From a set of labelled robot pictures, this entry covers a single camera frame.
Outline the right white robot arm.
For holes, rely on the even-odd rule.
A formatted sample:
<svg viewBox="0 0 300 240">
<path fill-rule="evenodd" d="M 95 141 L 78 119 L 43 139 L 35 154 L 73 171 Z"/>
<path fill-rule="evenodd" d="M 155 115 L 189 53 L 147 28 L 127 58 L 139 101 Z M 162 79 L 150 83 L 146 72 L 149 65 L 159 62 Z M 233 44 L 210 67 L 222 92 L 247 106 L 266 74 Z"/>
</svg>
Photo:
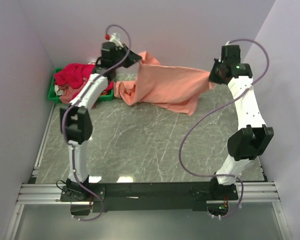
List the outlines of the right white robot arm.
<svg viewBox="0 0 300 240">
<path fill-rule="evenodd" d="M 217 181 L 209 187 L 212 198 L 220 200 L 227 194 L 228 185 L 235 183 L 246 166 L 262 155 L 274 136 L 260 113 L 253 88 L 249 64 L 241 62 L 239 45 L 224 45 L 221 56 L 215 59 L 209 81 L 227 85 L 237 113 L 238 130 L 227 141 L 228 156 L 216 172 Z"/>
</svg>

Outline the salmon pink t shirt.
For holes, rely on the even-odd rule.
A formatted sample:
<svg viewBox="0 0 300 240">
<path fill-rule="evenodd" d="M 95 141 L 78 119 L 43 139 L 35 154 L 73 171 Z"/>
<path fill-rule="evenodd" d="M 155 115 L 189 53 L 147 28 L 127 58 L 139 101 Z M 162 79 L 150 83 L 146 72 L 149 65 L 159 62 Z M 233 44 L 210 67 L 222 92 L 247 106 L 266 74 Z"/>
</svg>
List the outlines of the salmon pink t shirt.
<svg viewBox="0 0 300 240">
<path fill-rule="evenodd" d="M 127 105 L 150 103 L 171 112 L 193 115 L 201 94 L 213 89 L 210 73 L 190 67 L 162 65 L 149 52 L 140 52 L 135 80 L 114 84 L 114 96 Z"/>
</svg>

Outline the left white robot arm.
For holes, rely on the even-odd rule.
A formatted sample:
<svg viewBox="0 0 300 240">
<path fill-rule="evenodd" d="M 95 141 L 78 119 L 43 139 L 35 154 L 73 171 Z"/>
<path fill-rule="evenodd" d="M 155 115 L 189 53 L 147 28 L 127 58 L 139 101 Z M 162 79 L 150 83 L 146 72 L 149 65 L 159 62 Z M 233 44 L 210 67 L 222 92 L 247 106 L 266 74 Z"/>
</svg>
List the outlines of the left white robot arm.
<svg viewBox="0 0 300 240">
<path fill-rule="evenodd" d="M 78 201 L 90 195 L 86 163 L 87 143 L 93 132 L 90 110 L 115 78 L 116 69 L 129 68 L 141 59 L 124 43 L 104 42 L 86 84 L 70 103 L 60 108 L 60 129 L 68 146 L 70 167 L 65 184 Z"/>
</svg>

